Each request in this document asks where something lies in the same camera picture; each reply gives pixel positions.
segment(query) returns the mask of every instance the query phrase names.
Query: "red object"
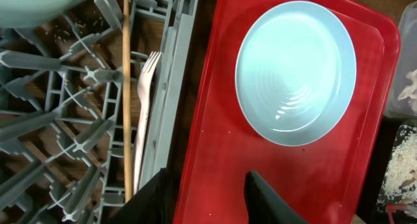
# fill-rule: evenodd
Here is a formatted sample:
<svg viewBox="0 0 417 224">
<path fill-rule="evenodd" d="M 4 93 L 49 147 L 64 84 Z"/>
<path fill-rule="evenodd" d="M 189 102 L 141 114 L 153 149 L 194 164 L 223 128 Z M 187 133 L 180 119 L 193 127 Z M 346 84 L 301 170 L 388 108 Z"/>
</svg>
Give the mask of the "red object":
<svg viewBox="0 0 417 224">
<path fill-rule="evenodd" d="M 346 26 L 357 78 L 337 126 L 303 147 L 268 142 L 247 123 L 235 92 L 240 45 L 256 19 L 294 0 L 218 0 L 175 224 L 247 223 L 244 179 L 256 170 L 309 223 L 351 223 L 356 211 L 400 37 L 388 17 L 351 0 L 308 0 L 329 8 Z"/>
</svg>

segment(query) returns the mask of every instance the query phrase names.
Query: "wooden chopstick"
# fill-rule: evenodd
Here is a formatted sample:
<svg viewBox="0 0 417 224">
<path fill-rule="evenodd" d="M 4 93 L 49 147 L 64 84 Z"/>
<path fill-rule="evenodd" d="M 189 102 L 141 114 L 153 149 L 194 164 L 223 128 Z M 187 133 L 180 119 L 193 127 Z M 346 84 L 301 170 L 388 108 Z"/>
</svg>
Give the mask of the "wooden chopstick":
<svg viewBox="0 0 417 224">
<path fill-rule="evenodd" d="M 132 126 L 130 123 L 130 18 L 129 0 L 123 5 L 123 141 L 124 195 L 127 203 L 132 198 Z"/>
</svg>

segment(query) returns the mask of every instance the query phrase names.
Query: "bowl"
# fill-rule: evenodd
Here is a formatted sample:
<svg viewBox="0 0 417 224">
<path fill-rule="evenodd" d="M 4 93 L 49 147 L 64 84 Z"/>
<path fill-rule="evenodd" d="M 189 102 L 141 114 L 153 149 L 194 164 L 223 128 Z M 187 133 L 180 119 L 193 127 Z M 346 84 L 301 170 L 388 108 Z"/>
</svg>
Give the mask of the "bowl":
<svg viewBox="0 0 417 224">
<path fill-rule="evenodd" d="M 0 0 L 0 27 L 37 27 L 57 17 L 73 0 Z"/>
<path fill-rule="evenodd" d="M 342 118 L 356 81 L 345 26 L 327 8 L 291 1 L 265 12 L 236 63 L 240 108 L 252 128 L 284 146 L 312 143 Z"/>
</svg>

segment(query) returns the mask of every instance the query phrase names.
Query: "tray rim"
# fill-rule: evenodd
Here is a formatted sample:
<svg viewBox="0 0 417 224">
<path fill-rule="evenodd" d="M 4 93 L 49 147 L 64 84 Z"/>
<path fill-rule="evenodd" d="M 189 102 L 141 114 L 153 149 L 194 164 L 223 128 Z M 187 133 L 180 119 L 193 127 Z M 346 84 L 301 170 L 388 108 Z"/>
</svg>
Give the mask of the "tray rim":
<svg viewBox="0 0 417 224">
<path fill-rule="evenodd" d="M 178 199 L 177 199 L 177 207 L 175 209 L 174 221 L 173 221 L 175 224 L 182 223 L 183 218 L 184 218 L 184 210 L 186 206 L 188 189 L 190 186 L 193 164 L 195 160 L 195 153 L 197 152 L 197 146 L 198 146 L 197 140 L 201 132 L 200 128 L 201 128 L 201 124 L 203 121 L 203 113 L 205 111 L 205 105 L 207 102 L 207 93 L 209 91 L 210 78 L 212 74 L 212 68 L 209 68 L 209 67 L 212 66 L 212 62 L 214 59 L 212 59 L 211 57 L 215 55 L 213 51 L 217 48 L 217 44 L 220 40 L 219 34 L 221 31 L 221 27 L 219 25 L 223 18 L 223 14 L 221 12 L 223 11 L 223 7 L 225 5 L 224 1 L 225 0 L 217 0 L 216 8 L 214 11 L 214 18 L 213 18 L 212 27 L 211 27 L 210 38 L 209 38 L 209 42 L 207 46 L 205 62 L 203 65 L 203 72 L 201 74 L 201 81 L 199 85 L 197 101 L 195 103 L 194 117 L 193 117 L 192 126 L 190 130 L 190 137 L 188 140 L 188 148 L 186 151 L 184 167 L 182 170 L 182 176 L 180 180 L 180 189 L 179 189 L 179 194 L 178 194 Z M 324 6 L 321 2 L 326 1 L 326 0 L 318 0 L 318 1 L 307 0 L 307 1 L 312 1 L 314 3 Z M 385 73 L 385 75 L 383 75 L 384 72 L 380 72 L 373 86 L 373 90 L 371 94 L 371 101 L 366 111 L 365 121 L 362 125 L 362 131 L 358 139 L 358 146 L 355 152 L 354 159 L 352 161 L 351 171 L 353 170 L 353 168 L 358 168 L 358 167 L 362 168 L 362 170 L 359 171 L 360 173 L 355 174 L 356 181 L 359 181 L 359 182 L 354 182 L 354 183 L 348 182 L 345 187 L 345 193 L 341 200 L 341 203 L 342 203 L 341 207 L 344 206 L 344 208 L 340 208 L 340 212 L 338 215 L 338 223 L 344 223 L 345 220 L 349 220 L 349 221 L 353 220 L 352 214 L 356 212 L 356 207 L 358 206 L 358 203 L 359 203 L 359 198 L 360 198 L 360 194 L 362 191 L 362 187 L 364 185 L 367 168 L 371 159 L 371 154 L 373 152 L 373 147 L 375 145 L 375 140 L 376 140 L 379 126 L 382 120 L 382 114 L 384 111 L 385 103 L 388 98 L 391 82 L 394 78 L 394 72 L 395 72 L 396 64 L 399 58 L 399 51 L 401 49 L 401 40 L 400 40 L 399 31 L 397 29 L 397 25 L 388 16 L 380 12 L 377 12 L 376 10 L 373 10 L 353 0 L 335 0 L 335 1 L 338 1 L 338 2 L 332 3 L 332 5 L 330 6 L 325 5 L 324 7 L 328 8 L 329 10 L 334 10 L 336 12 L 344 14 L 345 16 L 350 16 L 350 17 L 352 17 L 351 15 L 354 14 L 355 12 L 361 12 L 361 13 L 355 14 L 355 19 L 369 26 L 372 26 L 376 28 L 376 30 L 378 30 L 378 32 L 380 33 L 382 37 L 383 47 L 384 47 L 382 51 L 382 62 L 380 64 L 381 70 L 387 70 L 387 69 L 390 70 L 389 74 Z M 351 9 L 350 7 L 352 7 L 354 10 L 350 11 L 350 13 L 346 13 L 346 11 Z M 387 43 L 392 44 L 390 53 L 387 53 L 386 51 L 387 49 L 385 49 L 387 47 Z M 375 88 L 377 87 L 380 90 L 379 93 L 375 93 Z M 374 120 L 374 122 L 369 122 L 370 118 L 376 119 L 376 120 Z M 364 139 L 362 137 L 363 135 L 368 135 L 369 137 L 367 139 Z M 360 146 L 363 144 L 368 144 L 368 145 L 370 144 L 371 146 L 368 148 L 364 148 Z M 352 180 L 352 173 L 350 173 L 350 175 L 348 176 L 348 181 L 351 181 L 351 180 Z"/>
</svg>

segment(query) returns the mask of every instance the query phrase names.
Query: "plastic container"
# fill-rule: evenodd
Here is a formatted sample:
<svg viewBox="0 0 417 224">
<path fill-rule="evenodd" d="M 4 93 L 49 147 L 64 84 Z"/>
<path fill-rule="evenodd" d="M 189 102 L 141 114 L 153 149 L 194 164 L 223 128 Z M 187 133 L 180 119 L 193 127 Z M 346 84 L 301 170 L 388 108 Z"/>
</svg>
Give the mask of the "plastic container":
<svg viewBox="0 0 417 224">
<path fill-rule="evenodd" d="M 297 0 L 218 0 L 174 224 L 247 223 L 244 181 L 257 171 L 308 223 L 350 224 L 362 192 L 400 48 L 397 25 L 351 0 L 306 0 L 346 26 L 356 54 L 346 114 L 324 137 L 284 147 L 248 124 L 235 91 L 240 45 L 266 11 Z"/>
<path fill-rule="evenodd" d="M 417 100 L 411 98 L 399 100 L 398 97 L 405 87 L 413 83 L 409 78 L 406 78 L 407 73 L 417 70 L 417 2 L 411 3 L 405 8 L 398 29 L 402 41 L 401 53 L 395 76 L 392 80 L 384 116 L 390 118 L 416 118 Z"/>
<path fill-rule="evenodd" d="M 0 27 L 37 27 L 68 7 L 73 0 L 0 0 Z"/>
</svg>

